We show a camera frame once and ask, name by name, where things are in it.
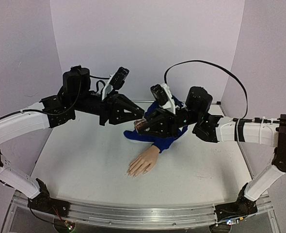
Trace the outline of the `pink nail polish bottle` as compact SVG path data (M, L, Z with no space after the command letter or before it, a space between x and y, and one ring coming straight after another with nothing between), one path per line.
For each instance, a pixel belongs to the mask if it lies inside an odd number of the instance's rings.
M134 128L137 132L139 132L139 130L143 129L147 124L147 120L145 118L142 119L138 119L136 121L134 121Z

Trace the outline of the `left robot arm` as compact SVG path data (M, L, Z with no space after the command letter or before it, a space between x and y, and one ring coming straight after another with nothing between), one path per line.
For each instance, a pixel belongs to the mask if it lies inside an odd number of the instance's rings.
M72 67L63 74L58 94L0 117L0 145L30 132L61 126L74 120L77 111L99 116L101 126L142 118L144 110L119 93L128 73L128 69L120 67L107 79L102 91L92 91L89 69ZM43 181L14 168L1 150L0 182L24 194L31 210L62 217L69 213L69 202L52 198Z

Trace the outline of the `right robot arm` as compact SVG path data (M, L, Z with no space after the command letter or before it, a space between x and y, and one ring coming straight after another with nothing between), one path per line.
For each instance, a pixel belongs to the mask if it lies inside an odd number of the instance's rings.
M216 205L214 210L216 222L225 222L228 225L257 213L256 201L286 174L286 115L281 114L277 119L242 119L211 115L208 111L212 96L198 86L190 88L186 106L181 109L176 109L166 84L151 87L151 92L160 107L135 122L135 129L140 135L176 137L179 128L193 124L193 134L205 142L235 141L274 148L271 164L242 187L237 200Z

